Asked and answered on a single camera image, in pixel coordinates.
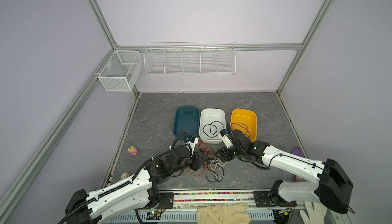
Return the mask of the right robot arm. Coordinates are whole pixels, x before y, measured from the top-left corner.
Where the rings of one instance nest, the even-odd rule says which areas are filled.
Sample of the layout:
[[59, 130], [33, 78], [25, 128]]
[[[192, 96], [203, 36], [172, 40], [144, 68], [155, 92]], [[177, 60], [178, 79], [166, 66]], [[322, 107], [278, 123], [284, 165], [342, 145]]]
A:
[[277, 180], [268, 193], [274, 206], [315, 202], [340, 214], [353, 212], [349, 206], [353, 183], [337, 161], [302, 158], [263, 141], [252, 142], [239, 130], [223, 129], [218, 136], [225, 145], [216, 152], [222, 162], [238, 158], [261, 170], [275, 167], [305, 180], [305, 183]]

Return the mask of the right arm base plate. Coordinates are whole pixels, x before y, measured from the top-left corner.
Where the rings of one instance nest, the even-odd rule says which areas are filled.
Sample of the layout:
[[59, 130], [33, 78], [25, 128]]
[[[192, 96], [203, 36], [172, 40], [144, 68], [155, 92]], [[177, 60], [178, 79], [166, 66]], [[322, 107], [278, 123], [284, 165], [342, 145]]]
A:
[[287, 202], [282, 199], [280, 196], [273, 194], [270, 196], [269, 191], [254, 191], [254, 201], [256, 207], [258, 208], [266, 208], [266, 207], [296, 207], [297, 202]]

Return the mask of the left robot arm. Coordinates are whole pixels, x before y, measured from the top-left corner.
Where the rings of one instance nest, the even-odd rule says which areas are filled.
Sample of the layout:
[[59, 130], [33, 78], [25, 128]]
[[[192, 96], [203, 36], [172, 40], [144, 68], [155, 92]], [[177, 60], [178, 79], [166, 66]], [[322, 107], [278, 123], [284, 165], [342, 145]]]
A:
[[206, 155], [190, 152], [184, 145], [149, 158], [135, 174], [109, 187], [75, 192], [60, 223], [102, 224], [127, 211], [156, 207], [160, 201], [159, 184], [188, 168], [200, 169], [206, 159]]

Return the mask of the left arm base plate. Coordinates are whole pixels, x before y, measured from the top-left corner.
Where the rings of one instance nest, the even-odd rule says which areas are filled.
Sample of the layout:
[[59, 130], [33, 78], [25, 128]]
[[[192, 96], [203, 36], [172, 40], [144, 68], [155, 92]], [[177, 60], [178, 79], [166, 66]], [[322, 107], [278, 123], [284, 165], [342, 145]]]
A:
[[174, 205], [173, 192], [159, 192], [154, 195], [143, 209], [172, 209]]

